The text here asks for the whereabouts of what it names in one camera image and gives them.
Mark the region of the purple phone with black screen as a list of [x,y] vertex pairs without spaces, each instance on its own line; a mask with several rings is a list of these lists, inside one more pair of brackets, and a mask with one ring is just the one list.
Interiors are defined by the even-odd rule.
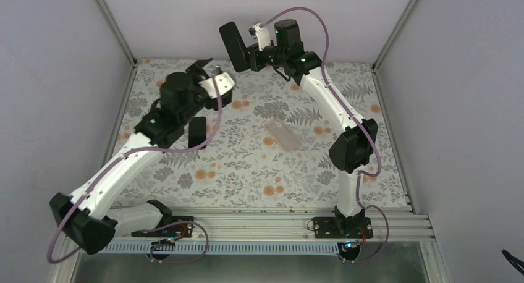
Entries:
[[205,117],[194,117],[188,125],[188,147],[194,148],[207,139],[207,121]]

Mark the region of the beige phone case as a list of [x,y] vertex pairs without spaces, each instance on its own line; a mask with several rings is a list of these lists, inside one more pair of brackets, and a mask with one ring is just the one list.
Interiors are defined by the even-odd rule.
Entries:
[[278,117],[267,122],[265,128],[285,151],[296,150],[301,145],[296,134]]

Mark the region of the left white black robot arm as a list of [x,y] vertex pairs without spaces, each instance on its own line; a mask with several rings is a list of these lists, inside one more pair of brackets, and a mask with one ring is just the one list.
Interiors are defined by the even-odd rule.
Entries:
[[134,232],[167,235],[172,211],[158,200],[115,209],[113,203],[129,183],[153,161],[175,153],[173,144],[202,109],[218,114],[232,101],[236,81],[217,68],[205,71],[208,60],[198,60],[183,72],[169,74],[159,97],[135,126],[124,146],[90,180],[69,194],[57,193],[49,202],[58,232],[90,255],[115,237]]

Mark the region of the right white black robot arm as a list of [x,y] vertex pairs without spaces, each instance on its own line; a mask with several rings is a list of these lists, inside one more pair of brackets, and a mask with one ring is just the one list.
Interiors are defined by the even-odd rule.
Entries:
[[251,69],[282,69],[281,76],[311,95],[320,114],[332,124],[337,138],[328,156],[339,170],[339,197],[331,232],[349,238],[366,227],[365,210],[357,202],[357,171],[370,161],[378,125],[374,119],[365,119],[344,99],[324,71],[321,58],[313,51],[305,51],[296,20],[276,22],[275,40],[263,23],[252,25],[249,32],[257,40],[245,52]]

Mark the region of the black object at corner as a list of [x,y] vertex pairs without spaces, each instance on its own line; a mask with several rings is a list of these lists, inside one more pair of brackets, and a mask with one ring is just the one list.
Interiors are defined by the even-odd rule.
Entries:
[[513,256],[509,251],[503,249],[501,251],[503,257],[522,275],[524,275],[523,261],[516,256]]

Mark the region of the left aluminium frame post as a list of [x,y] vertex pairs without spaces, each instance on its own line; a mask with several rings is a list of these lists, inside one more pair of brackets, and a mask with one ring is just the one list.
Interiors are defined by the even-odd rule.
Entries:
[[126,56],[127,60],[129,61],[130,65],[132,67],[135,67],[136,63],[137,63],[137,59],[133,55],[133,52],[130,49],[130,46],[129,46],[128,42],[126,41],[126,39],[124,37],[124,34],[123,34],[122,30],[120,29],[120,27],[119,27],[119,25],[117,23],[117,20],[114,17],[114,15],[113,15],[110,7],[109,7],[109,4],[108,4],[107,0],[95,0],[95,1],[96,1],[97,5],[99,6],[99,8],[101,9],[105,20],[109,24],[110,30],[112,31],[113,35],[115,36],[115,38],[116,38],[116,40],[117,40],[121,50],[125,54],[125,56]]

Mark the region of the aluminium frame post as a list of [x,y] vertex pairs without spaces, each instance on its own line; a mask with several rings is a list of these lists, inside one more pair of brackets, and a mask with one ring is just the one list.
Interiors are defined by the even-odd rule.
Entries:
[[135,67],[136,63],[137,63],[137,59],[133,55],[133,52],[130,49],[130,46],[129,46],[128,42],[126,41],[126,39],[124,37],[124,34],[123,34],[122,30],[120,29],[120,27],[119,27],[119,25],[117,23],[117,20],[114,17],[114,15],[113,15],[110,7],[109,7],[109,4],[108,4],[107,0],[95,0],[95,1],[96,1],[97,5],[99,6],[99,8],[101,9],[105,20],[109,24],[110,30],[112,31],[113,35],[115,36],[115,38],[116,38],[116,40],[117,40],[121,50],[125,54],[125,56],[126,56],[127,60],[129,61],[130,65],[132,67]]
[[394,25],[393,30],[391,31],[390,35],[388,36],[385,44],[381,48],[375,62],[373,63],[373,71],[377,72],[380,68],[381,64],[385,60],[388,52],[394,45],[399,33],[402,31],[406,21],[410,17],[410,14],[412,13],[412,10],[415,8],[415,6],[418,4],[419,0],[409,0],[407,5],[405,6],[404,10],[402,11],[398,21]]

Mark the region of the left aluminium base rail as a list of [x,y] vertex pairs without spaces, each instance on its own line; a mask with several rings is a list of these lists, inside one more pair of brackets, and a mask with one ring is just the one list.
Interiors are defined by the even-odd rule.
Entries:
[[114,152],[114,149],[115,149],[115,145],[116,145],[116,142],[117,142],[117,137],[118,137],[118,134],[119,134],[120,126],[121,126],[121,123],[122,123],[122,121],[124,119],[125,110],[126,110],[128,102],[129,102],[130,93],[132,91],[132,87],[133,87],[133,84],[134,84],[134,81],[135,81],[136,74],[137,74],[137,65],[134,64],[132,66],[132,68],[131,68],[130,75],[129,75],[128,79],[127,79],[127,83],[125,84],[124,94],[123,94],[122,99],[121,99],[121,101],[119,103],[119,107],[117,108],[116,119],[115,119],[115,121],[113,123],[112,129],[111,129],[111,133],[110,133],[110,136],[109,136],[108,145],[107,145],[107,147],[105,149],[104,156],[103,156],[102,161],[101,161],[101,165],[100,165],[101,169],[99,170],[99,172],[95,173],[95,177],[98,176],[98,174],[101,173],[101,171],[103,170],[104,166],[112,158],[112,155],[113,155],[113,152]]

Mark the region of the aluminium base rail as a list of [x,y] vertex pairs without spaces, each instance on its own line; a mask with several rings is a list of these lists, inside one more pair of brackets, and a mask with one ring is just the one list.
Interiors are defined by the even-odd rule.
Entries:
[[113,152],[114,152],[114,149],[115,149],[115,145],[116,145],[116,142],[117,142],[117,137],[118,137],[118,134],[119,134],[120,126],[121,126],[121,123],[122,123],[122,121],[124,119],[125,110],[126,110],[128,102],[129,102],[130,93],[132,91],[132,87],[133,87],[133,84],[134,84],[134,81],[135,81],[136,74],[137,74],[137,65],[134,64],[132,66],[132,68],[131,68],[130,75],[129,75],[128,79],[127,79],[127,83],[125,84],[124,94],[123,94],[122,99],[121,99],[121,101],[119,103],[119,107],[117,108],[116,119],[115,119],[115,121],[113,123],[112,129],[111,129],[111,133],[110,133],[110,136],[109,136],[108,145],[107,145],[107,147],[105,149],[104,156],[103,156],[102,161],[101,161],[101,165],[100,165],[101,169],[99,170],[99,172],[95,173],[95,177],[98,176],[98,174],[101,173],[101,171],[103,170],[104,166],[112,158],[112,155],[113,155]]
[[410,211],[413,214],[417,214],[418,212],[413,203],[413,194],[410,191],[410,187],[408,184],[408,179],[405,173],[404,165],[400,157],[397,140],[395,139],[395,136],[394,136],[394,129],[392,126],[391,118],[387,110],[386,100],[383,95],[381,84],[379,81],[378,70],[375,68],[373,69],[373,82],[374,82],[377,97],[378,97],[378,100],[379,100],[379,103],[382,109],[382,115],[385,121],[387,133],[389,136],[389,141],[391,143],[391,148],[392,148],[392,152],[394,155],[395,163],[397,165],[397,170],[398,170],[399,177],[400,177],[400,183],[402,184],[402,187],[405,192],[406,199],[407,199],[408,208],[410,209]]

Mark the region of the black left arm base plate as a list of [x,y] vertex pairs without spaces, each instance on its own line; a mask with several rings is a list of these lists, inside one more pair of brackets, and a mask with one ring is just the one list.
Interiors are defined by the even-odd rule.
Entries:
[[[193,216],[173,216],[169,221],[162,221],[160,226],[171,224],[180,221],[194,221]],[[165,229],[161,229],[155,232],[143,232],[135,231],[131,233],[132,237],[159,237],[159,238],[190,238],[192,236],[193,225],[192,224],[178,224],[170,226]]]

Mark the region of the right aluminium frame post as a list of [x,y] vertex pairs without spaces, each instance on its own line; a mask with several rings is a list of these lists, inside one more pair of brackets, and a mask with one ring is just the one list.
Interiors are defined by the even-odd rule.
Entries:
[[406,21],[410,17],[410,14],[412,13],[412,10],[415,8],[415,6],[418,4],[419,0],[409,0],[407,5],[405,6],[404,10],[402,11],[398,21],[394,25],[393,30],[391,31],[390,35],[388,36],[385,44],[381,48],[375,62],[373,63],[373,71],[377,72],[380,68],[381,64],[385,60],[388,52],[394,45],[399,33],[402,31]]

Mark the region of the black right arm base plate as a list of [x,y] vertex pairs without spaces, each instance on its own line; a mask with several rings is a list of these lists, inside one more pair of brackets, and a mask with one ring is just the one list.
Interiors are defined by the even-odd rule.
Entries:
[[311,219],[316,239],[370,239],[374,237],[370,218],[314,217]]

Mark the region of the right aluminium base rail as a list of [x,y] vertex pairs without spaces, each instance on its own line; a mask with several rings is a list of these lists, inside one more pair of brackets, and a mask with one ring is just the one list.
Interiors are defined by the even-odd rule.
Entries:
[[382,109],[382,115],[385,121],[387,133],[389,136],[389,141],[391,143],[391,148],[392,148],[392,152],[394,155],[395,163],[397,165],[397,170],[398,170],[399,177],[400,177],[400,183],[402,184],[402,187],[405,192],[406,199],[407,199],[408,208],[410,209],[410,211],[413,214],[417,214],[418,212],[413,203],[413,194],[410,191],[410,187],[408,184],[408,179],[405,173],[404,165],[400,157],[397,140],[395,139],[395,136],[394,136],[394,129],[392,126],[391,118],[387,110],[386,100],[383,95],[381,84],[379,81],[378,70],[375,68],[373,69],[373,82],[374,82],[377,97],[378,97],[378,100],[379,100],[379,103]]

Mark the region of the front aluminium rail beam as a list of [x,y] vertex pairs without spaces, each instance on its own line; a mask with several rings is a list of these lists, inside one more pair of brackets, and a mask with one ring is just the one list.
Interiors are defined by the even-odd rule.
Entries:
[[[275,208],[233,211],[230,208],[173,208],[175,215],[193,216],[211,241],[317,242],[309,222],[315,216],[331,216],[328,209],[278,210]],[[429,217],[400,209],[385,209],[390,241],[432,241]]]

